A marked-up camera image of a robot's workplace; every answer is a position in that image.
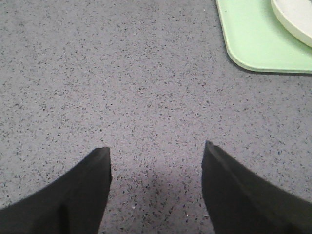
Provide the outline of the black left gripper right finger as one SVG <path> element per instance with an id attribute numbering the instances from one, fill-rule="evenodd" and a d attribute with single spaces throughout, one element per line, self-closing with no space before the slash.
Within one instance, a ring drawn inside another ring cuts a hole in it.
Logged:
<path id="1" fill-rule="evenodd" d="M 206 141 L 202 194 L 217 234 L 310 234 L 312 205 Z"/>

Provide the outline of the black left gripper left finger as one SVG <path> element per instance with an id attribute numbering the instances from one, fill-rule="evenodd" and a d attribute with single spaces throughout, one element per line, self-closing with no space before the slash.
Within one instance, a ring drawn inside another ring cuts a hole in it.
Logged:
<path id="1" fill-rule="evenodd" d="M 33 195 L 0 211 L 2 234 L 96 234 L 112 182 L 110 149 L 95 148 Z"/>

